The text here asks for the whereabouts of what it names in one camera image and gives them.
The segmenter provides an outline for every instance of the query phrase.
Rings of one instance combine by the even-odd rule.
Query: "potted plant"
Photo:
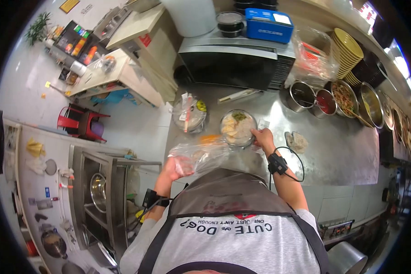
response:
[[[50,12],[43,12],[38,15],[37,20],[33,23],[26,33],[26,41],[29,42],[31,46],[35,42],[42,42],[47,37],[47,21],[50,20]]]

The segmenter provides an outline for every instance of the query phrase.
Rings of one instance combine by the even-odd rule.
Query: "gray apron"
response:
[[[236,214],[293,218],[312,247],[321,274],[328,273],[327,252],[318,233],[311,225],[302,220],[284,200],[271,192],[262,178],[244,172],[217,168],[193,181],[172,201],[167,220],[149,245],[138,269],[138,274],[152,273],[164,241],[177,218],[218,217]],[[178,266],[168,273],[178,274],[203,269],[230,274],[254,273],[242,266],[218,262],[189,263]]]

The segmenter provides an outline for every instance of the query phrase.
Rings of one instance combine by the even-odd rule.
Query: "microwave oven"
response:
[[[279,90],[295,61],[292,43],[223,37],[220,30],[184,38],[178,54],[194,83]]]

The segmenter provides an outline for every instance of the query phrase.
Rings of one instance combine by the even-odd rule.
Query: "plastic bag with red items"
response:
[[[285,88],[296,80],[319,88],[336,80],[340,65],[334,58],[334,42],[326,33],[309,27],[294,29],[291,41],[295,63],[285,81]]]
[[[174,157],[175,171],[181,176],[192,172],[204,174],[219,167],[230,154],[229,145],[223,140],[203,144],[179,144],[169,151]]]

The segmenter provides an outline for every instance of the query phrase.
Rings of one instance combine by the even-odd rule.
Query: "cable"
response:
[[[287,146],[278,146],[278,147],[276,147],[276,149],[273,151],[273,153],[275,153],[278,149],[289,149],[293,154],[296,155],[296,157],[298,158],[298,160],[299,160],[300,163],[301,163],[301,168],[302,168],[302,170],[303,170],[303,178],[302,178],[301,180],[298,180],[297,178],[294,178],[294,177],[290,176],[290,175],[289,175],[288,173],[286,173],[286,172],[285,172],[285,175],[286,175],[287,177],[293,179],[293,180],[296,181],[296,182],[299,182],[299,183],[303,182],[304,179],[305,179],[305,167],[304,167],[303,161],[301,161],[300,157],[295,153],[295,151],[293,151],[292,149],[290,149],[290,148],[287,147]],[[272,174],[271,174],[271,172],[270,172],[270,173],[269,173],[269,190],[271,190],[271,176],[272,176]]]
[[[140,219],[143,217],[143,215],[145,215],[146,213],[148,213],[155,205],[158,204],[158,202],[160,202],[160,201],[165,201],[165,200],[173,200],[173,199],[172,199],[172,198],[160,198],[160,199],[157,200],[155,203],[153,203],[150,207],[148,207],[147,209],[145,209],[145,210],[143,211],[143,213],[142,213],[140,216],[138,216],[134,221],[132,221],[132,223],[130,223],[130,224],[128,225],[128,227],[126,228],[126,230],[127,230],[128,232],[133,231],[133,230],[138,226],[138,224],[140,223]],[[134,226],[133,228],[129,229],[129,227],[131,227],[135,222],[137,222],[137,223],[135,224],[135,226]]]

